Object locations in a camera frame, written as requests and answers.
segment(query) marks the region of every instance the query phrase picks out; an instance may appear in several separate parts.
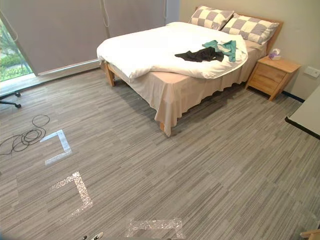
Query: beige bed skirt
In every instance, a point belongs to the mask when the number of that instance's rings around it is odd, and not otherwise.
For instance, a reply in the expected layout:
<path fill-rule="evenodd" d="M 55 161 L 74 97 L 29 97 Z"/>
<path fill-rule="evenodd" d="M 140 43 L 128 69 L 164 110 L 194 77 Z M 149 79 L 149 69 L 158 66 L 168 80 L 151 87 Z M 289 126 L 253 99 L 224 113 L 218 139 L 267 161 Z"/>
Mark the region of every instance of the beige bed skirt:
<path fill-rule="evenodd" d="M 164 132 L 171 135 L 171 128 L 183 113 L 216 91 L 223 91 L 232 84 L 248 80 L 257 60 L 265 56 L 265 49 L 248 47 L 248 60 L 240 68 L 215 79 L 194 78 L 173 72 L 151 71 L 129 79 L 116 66 L 112 71 L 137 92 L 150 107 L 156 110 L 154 120 L 164 125 Z"/>

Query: white comforter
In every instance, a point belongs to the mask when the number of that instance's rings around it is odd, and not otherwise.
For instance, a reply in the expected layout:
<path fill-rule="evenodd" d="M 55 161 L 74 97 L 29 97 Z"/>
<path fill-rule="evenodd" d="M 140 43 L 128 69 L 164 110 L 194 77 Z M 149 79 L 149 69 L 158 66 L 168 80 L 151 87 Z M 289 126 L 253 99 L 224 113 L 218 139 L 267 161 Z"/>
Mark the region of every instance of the white comforter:
<path fill-rule="evenodd" d="M 175 54 L 197 52 L 202 44 L 217 40 L 219 44 L 236 40 L 236 61 L 228 56 L 223 61 L 185 61 Z M 246 43 L 240 35 L 230 35 L 184 22 L 135 32 L 105 40 L 97 48 L 97 56 L 120 69 L 129 79 L 149 71 L 173 72 L 195 78 L 214 79 L 225 75 L 248 59 Z"/>

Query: nightstand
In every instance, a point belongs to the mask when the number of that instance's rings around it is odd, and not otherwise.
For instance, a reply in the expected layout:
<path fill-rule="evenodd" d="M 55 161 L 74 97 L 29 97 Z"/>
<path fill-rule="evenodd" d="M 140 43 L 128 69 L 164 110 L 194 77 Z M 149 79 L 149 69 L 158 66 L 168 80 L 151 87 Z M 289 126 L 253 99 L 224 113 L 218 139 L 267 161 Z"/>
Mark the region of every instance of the nightstand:
<path fill-rule="evenodd" d="M 258 89 L 270 95 L 269 101 L 272 101 L 300 67 L 301 65 L 283 58 L 271 60 L 265 56 L 256 63 L 245 88 L 250 86 Z"/>

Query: gray and white checkered pillowcase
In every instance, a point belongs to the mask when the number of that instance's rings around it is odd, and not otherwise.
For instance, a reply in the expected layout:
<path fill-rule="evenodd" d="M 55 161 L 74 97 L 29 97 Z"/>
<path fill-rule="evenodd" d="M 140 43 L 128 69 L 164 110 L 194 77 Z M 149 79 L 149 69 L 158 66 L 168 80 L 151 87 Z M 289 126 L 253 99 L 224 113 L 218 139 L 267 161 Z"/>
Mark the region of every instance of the gray and white checkered pillowcase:
<path fill-rule="evenodd" d="M 220 30 L 233 14 L 234 11 L 201 6 L 191 16 L 189 23 L 209 29 Z"/>
<path fill-rule="evenodd" d="M 241 35 L 243 39 L 265 44 L 275 33 L 279 23 L 234 14 L 221 30 L 227 34 Z"/>

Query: wooden bed frame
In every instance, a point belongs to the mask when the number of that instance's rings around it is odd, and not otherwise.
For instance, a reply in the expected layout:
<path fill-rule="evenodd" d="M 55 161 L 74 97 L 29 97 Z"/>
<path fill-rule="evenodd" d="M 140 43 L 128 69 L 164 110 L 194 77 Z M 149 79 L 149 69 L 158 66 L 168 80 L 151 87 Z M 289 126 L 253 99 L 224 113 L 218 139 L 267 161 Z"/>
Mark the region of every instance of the wooden bed frame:
<path fill-rule="evenodd" d="M 279 20 L 273 20 L 273 19 L 269 19 L 269 18 L 264 18 L 264 17 L 252 16 L 252 15 L 248 15 L 248 14 L 244 14 L 244 13 L 238 13 L 238 14 L 246 16 L 246 17 L 257 18 L 257 19 L 269 21 L 269 22 L 272 22 L 272 23 L 279 23 L 279 26 L 277 27 L 277 29 L 274 32 L 273 36 L 267 42 L 266 54 L 268 54 L 270 52 L 270 50 L 272 49 L 274 43 L 276 42 L 277 37 L 278 37 L 278 35 L 279 35 L 280 31 L 281 31 L 281 28 L 282 28 L 284 22 L 283 21 L 279 21 Z M 110 86 L 114 87 L 115 86 L 115 76 L 117 76 L 117 77 L 119 77 L 119 76 L 117 75 L 117 73 L 114 70 L 114 68 L 112 67 L 112 65 L 109 64 L 108 62 L 102 62 L 100 67 L 105 72 L 107 82 L 110 84 Z M 165 125 L 162 122 L 159 123 L 159 127 L 163 132 L 165 131 Z"/>

